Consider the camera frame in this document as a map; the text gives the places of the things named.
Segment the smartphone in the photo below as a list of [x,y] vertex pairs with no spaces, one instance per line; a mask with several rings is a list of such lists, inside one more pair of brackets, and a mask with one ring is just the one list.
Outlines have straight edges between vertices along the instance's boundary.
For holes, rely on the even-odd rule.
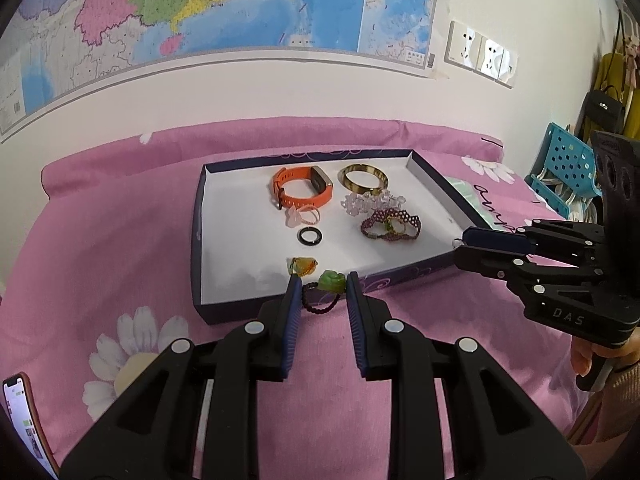
[[2,381],[4,400],[15,431],[40,465],[58,480],[58,465],[44,438],[31,393],[31,383],[23,372]]

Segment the pink tablecloth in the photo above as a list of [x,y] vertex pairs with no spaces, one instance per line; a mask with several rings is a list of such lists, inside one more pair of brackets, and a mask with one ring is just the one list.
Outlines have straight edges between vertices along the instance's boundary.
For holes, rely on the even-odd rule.
[[[396,121],[204,124],[114,142],[43,170],[50,202],[0,309],[0,376],[29,375],[59,462],[144,354],[175,337],[198,344],[230,329],[207,326],[191,303],[191,218],[203,163],[371,146],[418,150],[503,228],[556,218],[499,163],[496,139]],[[427,336],[475,337],[558,428],[574,420],[585,398],[568,363],[569,336],[525,320],[503,283],[445,270],[369,292]],[[265,480],[386,478],[390,388],[360,379],[344,304],[303,315],[289,380],[261,384],[258,395]]]

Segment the phone screen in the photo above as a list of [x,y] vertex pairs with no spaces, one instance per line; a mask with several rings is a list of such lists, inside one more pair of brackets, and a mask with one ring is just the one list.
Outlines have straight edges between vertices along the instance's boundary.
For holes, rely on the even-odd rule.
[[11,417],[11,422],[14,424],[15,431],[18,432],[27,449],[31,451],[31,454],[36,457],[43,468],[46,469],[53,478],[57,479],[58,477],[47,459],[44,447],[36,431],[22,379],[18,377],[2,385],[4,386],[4,398],[7,408],[9,409],[9,416]]

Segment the silver bolt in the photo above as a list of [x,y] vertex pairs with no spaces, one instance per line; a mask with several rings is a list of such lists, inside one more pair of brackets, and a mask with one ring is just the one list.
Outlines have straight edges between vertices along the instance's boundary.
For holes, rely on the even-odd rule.
[[404,323],[397,319],[390,319],[385,323],[385,330],[393,334],[398,334],[404,330]]
[[458,346],[462,351],[469,352],[470,354],[478,350],[478,343],[475,339],[471,339],[470,337],[462,338],[459,341]]
[[187,350],[191,348],[191,343],[186,339],[176,339],[171,344],[171,350],[177,354],[184,354]]
[[248,334],[259,334],[264,330],[264,325],[260,321],[250,321],[244,326],[244,331]]

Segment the white wall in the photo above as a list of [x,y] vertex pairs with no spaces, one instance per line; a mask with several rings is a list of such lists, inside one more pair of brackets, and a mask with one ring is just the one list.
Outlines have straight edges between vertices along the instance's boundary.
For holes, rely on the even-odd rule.
[[448,1],[452,19],[520,54],[514,89],[446,64],[446,77],[425,80],[314,62],[233,62],[127,82],[36,120],[0,146],[0,281],[46,204],[44,165],[164,128],[280,115],[446,124],[503,140],[506,163],[526,174],[546,125],[575,123],[594,60],[612,43],[614,1]]

